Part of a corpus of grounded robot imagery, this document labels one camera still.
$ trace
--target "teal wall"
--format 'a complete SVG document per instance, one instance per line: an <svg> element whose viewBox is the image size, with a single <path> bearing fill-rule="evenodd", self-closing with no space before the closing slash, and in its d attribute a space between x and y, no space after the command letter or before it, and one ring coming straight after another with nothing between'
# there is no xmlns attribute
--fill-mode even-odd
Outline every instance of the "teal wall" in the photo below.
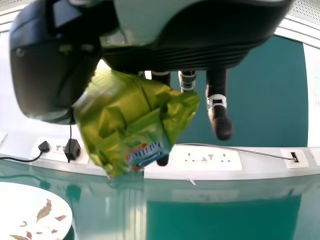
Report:
<svg viewBox="0 0 320 240"><path fill-rule="evenodd" d="M174 73L171 85L179 89ZM301 42L272 37L229 72L228 114L235 132L219 141L211 130L205 100L206 75L200 72L197 113L179 143L253 147L305 147L308 142L308 89Z"/></svg>

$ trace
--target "snack bag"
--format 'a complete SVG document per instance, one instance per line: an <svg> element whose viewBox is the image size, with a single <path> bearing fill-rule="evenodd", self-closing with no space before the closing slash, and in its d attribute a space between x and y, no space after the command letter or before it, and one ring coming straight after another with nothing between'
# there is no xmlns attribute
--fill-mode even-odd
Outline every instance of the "snack bag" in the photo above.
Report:
<svg viewBox="0 0 320 240"><path fill-rule="evenodd" d="M96 71L75 120L90 158L111 177L137 171L169 154L200 99L154 80Z"/></svg>

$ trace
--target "electrical outlet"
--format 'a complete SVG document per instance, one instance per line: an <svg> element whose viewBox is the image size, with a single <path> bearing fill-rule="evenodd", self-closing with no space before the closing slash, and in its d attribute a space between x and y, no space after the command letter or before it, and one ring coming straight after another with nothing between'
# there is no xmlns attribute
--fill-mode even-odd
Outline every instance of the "electrical outlet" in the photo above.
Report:
<svg viewBox="0 0 320 240"><path fill-rule="evenodd" d="M315 163L320 166L320 147L309 148Z"/></svg>
<svg viewBox="0 0 320 240"><path fill-rule="evenodd" d="M53 138L53 137L45 137L45 136L39 137L35 142L33 149L31 151L31 158L36 158L39 155L40 151L38 149L38 146L42 142L47 141L50 146L50 151L43 153L41 156L41 159L67 163L68 159L65 155L64 150L68 143L68 140L69 140L68 138ZM70 163L88 164L89 156L87 154L86 148L82 143L82 141L79 141L79 144L81 147L80 156L76 160L71 160Z"/></svg>
<svg viewBox="0 0 320 240"><path fill-rule="evenodd" d="M297 161L284 159L285 165L288 169L307 168L309 162L302 149L298 148L285 148L281 149L281 154L285 158L296 158Z"/></svg>
<svg viewBox="0 0 320 240"><path fill-rule="evenodd" d="M212 146L176 145L172 149L175 168L181 171L241 171L235 150Z"/></svg>

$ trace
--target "white plate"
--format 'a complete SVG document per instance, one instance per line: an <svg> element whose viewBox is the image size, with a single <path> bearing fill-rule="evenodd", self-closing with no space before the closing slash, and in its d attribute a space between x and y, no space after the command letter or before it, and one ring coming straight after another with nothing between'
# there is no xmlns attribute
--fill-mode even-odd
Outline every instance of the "white plate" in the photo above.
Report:
<svg viewBox="0 0 320 240"><path fill-rule="evenodd" d="M0 182L0 240L63 240L72 219L69 205L52 192Z"/></svg>

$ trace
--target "reflective surface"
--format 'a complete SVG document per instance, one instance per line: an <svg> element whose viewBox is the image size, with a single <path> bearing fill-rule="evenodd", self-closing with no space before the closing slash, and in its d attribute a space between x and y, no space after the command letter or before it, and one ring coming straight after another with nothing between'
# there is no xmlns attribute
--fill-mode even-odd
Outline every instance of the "reflective surface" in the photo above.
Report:
<svg viewBox="0 0 320 240"><path fill-rule="evenodd" d="M68 202L65 240L318 240L320 176L271 180L145 180L0 162L0 181L53 192Z"/></svg>

